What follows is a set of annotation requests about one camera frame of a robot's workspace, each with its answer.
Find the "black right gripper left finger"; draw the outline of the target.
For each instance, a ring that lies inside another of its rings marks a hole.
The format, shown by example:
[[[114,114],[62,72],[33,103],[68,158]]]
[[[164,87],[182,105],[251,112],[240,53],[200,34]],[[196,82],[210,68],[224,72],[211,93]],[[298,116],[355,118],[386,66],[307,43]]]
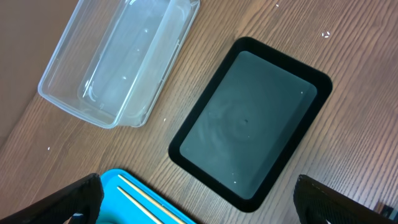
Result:
[[[101,178],[98,174],[92,173],[1,219],[1,223],[95,223],[103,199]]]

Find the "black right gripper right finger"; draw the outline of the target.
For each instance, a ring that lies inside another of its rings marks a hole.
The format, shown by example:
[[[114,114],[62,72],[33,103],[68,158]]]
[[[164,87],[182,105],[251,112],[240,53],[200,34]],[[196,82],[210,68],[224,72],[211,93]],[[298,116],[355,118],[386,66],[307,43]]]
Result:
[[[385,205],[376,212],[303,174],[295,184],[294,205],[300,223],[397,223],[392,207]]]

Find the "teal plastic tray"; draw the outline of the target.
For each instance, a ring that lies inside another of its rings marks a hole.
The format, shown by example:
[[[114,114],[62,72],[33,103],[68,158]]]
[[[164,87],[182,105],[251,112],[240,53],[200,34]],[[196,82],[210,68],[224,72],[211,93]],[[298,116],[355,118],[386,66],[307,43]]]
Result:
[[[134,178],[132,175],[121,169],[111,169],[106,171],[101,176],[101,183],[104,191],[104,199],[101,204],[97,223],[154,223],[142,211],[140,211],[132,202],[130,202],[118,189],[121,187],[146,209],[152,212],[163,223],[177,223],[171,219],[163,211],[159,210],[156,206],[147,201],[143,196],[131,188],[127,183],[118,177],[121,174],[134,185],[139,187],[145,193],[150,195],[153,199],[162,204],[165,208],[170,210],[185,223],[194,224],[195,222],[186,216],[179,209],[174,207],[171,203],[163,199],[160,195],[152,191],[146,185]]]

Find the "left wooden chopstick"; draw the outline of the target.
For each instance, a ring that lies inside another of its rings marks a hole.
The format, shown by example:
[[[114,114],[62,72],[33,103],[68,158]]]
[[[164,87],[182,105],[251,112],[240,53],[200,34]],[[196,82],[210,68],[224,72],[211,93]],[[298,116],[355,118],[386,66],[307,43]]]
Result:
[[[150,212],[146,207],[144,207],[141,203],[139,203],[136,199],[134,199],[131,195],[129,195],[125,190],[121,187],[117,187],[117,189],[130,201],[132,202],[140,211],[142,211],[147,217],[149,217],[156,224],[163,224],[161,220],[159,220],[152,212]]]

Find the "wooden chopstick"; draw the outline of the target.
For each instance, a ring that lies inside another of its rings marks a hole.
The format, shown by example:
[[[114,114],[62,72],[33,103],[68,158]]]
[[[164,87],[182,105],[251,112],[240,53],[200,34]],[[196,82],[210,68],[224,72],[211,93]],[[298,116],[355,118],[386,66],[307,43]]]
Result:
[[[131,195],[129,195],[125,190],[121,187],[117,187],[117,189],[130,201],[132,202],[140,211],[142,211],[147,217],[149,217],[156,224],[163,224],[161,220],[159,220],[152,212],[150,212],[146,207],[144,207],[141,203],[139,203],[136,199],[134,199]]]
[[[178,216],[176,216],[174,213],[172,213],[170,210],[165,208],[162,204],[160,204],[158,201],[153,199],[150,195],[145,193],[143,190],[141,190],[139,187],[134,185],[130,180],[122,176],[121,174],[118,174],[118,177],[123,180],[125,183],[127,183],[131,188],[133,188],[136,192],[138,192],[141,196],[143,196],[147,201],[149,201],[151,204],[156,206],[159,210],[163,211],[165,214],[167,214],[171,219],[173,219],[177,223],[185,223],[182,219],[180,219]]]

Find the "right wooden chopstick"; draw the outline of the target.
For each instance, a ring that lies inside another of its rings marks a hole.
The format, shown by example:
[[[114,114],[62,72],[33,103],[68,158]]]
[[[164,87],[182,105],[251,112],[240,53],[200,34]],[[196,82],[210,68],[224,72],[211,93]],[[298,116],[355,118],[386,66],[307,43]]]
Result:
[[[134,185],[130,180],[122,176],[121,174],[118,174],[118,177],[123,180],[125,183],[127,183],[131,188],[133,188],[136,192],[138,192],[141,196],[143,196],[147,201],[149,201],[151,204],[156,206],[159,210],[163,211],[165,214],[167,214],[171,219],[173,219],[177,223],[185,223],[182,219],[180,219],[178,216],[176,216],[174,213],[172,213],[170,210],[165,208],[162,204],[160,204],[158,201],[153,199],[150,195],[145,193],[143,190],[141,190],[139,187]]]

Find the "black plastic tray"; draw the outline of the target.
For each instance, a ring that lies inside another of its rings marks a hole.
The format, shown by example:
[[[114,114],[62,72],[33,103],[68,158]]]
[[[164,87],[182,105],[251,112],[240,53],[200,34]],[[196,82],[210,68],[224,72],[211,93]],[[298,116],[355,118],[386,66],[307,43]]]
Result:
[[[325,104],[331,78],[239,38],[169,144],[169,157],[242,212],[256,211]]]

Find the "clear plastic bin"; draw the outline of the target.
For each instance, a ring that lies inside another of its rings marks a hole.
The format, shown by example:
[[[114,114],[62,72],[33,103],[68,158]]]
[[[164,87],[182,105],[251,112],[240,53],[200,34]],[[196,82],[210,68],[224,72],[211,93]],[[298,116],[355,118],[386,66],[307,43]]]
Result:
[[[105,129],[145,125],[199,0],[79,0],[40,96]]]

